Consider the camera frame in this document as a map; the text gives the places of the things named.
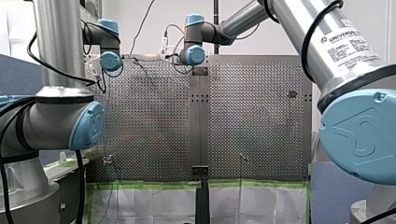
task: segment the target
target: silver arm segment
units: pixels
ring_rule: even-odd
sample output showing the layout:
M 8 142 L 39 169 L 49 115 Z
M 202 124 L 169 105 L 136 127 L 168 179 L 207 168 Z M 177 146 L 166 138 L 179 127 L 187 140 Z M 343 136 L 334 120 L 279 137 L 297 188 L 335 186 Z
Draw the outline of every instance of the silver arm segment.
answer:
M 219 32 L 221 35 L 235 39 L 248 29 L 267 19 L 268 15 L 264 7 L 258 1 L 253 0 L 234 13 L 229 19 L 222 22 L 219 26 Z

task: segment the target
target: metal bracket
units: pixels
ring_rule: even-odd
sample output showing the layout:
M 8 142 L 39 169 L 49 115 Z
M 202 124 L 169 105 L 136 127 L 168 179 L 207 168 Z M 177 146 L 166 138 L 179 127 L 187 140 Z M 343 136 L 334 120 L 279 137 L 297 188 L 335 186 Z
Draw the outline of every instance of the metal bracket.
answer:
M 207 67 L 194 67 L 192 69 L 193 76 L 208 76 L 209 69 Z
M 208 175 L 209 168 L 207 166 L 192 166 L 193 175 Z

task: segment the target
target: green tape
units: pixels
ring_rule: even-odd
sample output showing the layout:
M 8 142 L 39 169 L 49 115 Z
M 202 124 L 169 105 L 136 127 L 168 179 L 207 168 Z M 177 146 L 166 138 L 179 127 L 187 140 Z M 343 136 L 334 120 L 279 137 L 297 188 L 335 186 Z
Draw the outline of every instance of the green tape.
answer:
M 113 183 L 91 183 L 87 188 L 94 191 L 108 190 L 108 189 L 157 189 L 157 190 L 170 190 L 170 189 L 200 189 L 200 181 L 182 181 L 182 182 L 145 182 L 145 181 L 120 181 Z
M 61 164 L 59 164 L 58 161 L 50 163 L 45 166 L 45 168 L 52 168 L 52 167 L 75 167 L 77 166 L 76 161 L 64 161 Z
M 309 182 L 282 182 L 248 179 L 209 180 L 208 182 L 210 188 L 239 188 L 241 186 L 249 186 L 283 189 L 306 189 L 307 185 L 309 185 Z
M 85 203 L 85 217 L 88 219 L 87 224 L 92 224 L 92 203 L 93 203 L 93 188 L 87 186 L 87 202 Z
M 305 211 L 305 223 L 309 224 L 311 218 L 311 184 L 307 182 L 306 186 L 306 211 Z

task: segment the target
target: gray panel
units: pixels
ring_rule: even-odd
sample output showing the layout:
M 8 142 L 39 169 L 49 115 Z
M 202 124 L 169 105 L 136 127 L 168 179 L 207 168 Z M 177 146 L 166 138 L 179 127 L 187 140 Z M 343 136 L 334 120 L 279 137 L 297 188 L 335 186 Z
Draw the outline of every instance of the gray panel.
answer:
M 299 58 L 213 56 L 210 64 L 209 178 L 304 179 L 312 84 Z
M 107 79 L 106 128 L 87 172 L 90 182 L 114 179 L 191 179 L 190 76 L 170 63 L 124 61 L 118 78 Z M 104 166 L 101 158 L 113 155 Z

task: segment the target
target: robotic arm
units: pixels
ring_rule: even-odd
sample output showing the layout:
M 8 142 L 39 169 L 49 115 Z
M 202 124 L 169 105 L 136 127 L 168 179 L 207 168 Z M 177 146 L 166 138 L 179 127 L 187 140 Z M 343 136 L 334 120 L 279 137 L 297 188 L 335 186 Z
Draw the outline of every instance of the robotic arm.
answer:
M 104 109 L 84 82 L 94 83 L 85 78 L 83 42 L 101 47 L 106 71 L 122 66 L 116 22 L 85 22 L 81 32 L 78 0 L 33 3 L 43 88 L 35 97 L 0 96 L 1 223 L 60 222 L 59 186 L 49 184 L 38 151 L 88 149 L 99 140 Z
M 300 53 L 306 75 L 321 90 L 319 132 L 330 158 L 358 178 L 396 185 L 396 91 L 377 89 L 394 81 L 396 64 L 375 53 L 342 5 L 339 0 L 253 0 L 219 26 L 189 15 L 180 62 L 198 65 L 205 60 L 203 42 L 231 45 L 247 29 L 276 17 Z

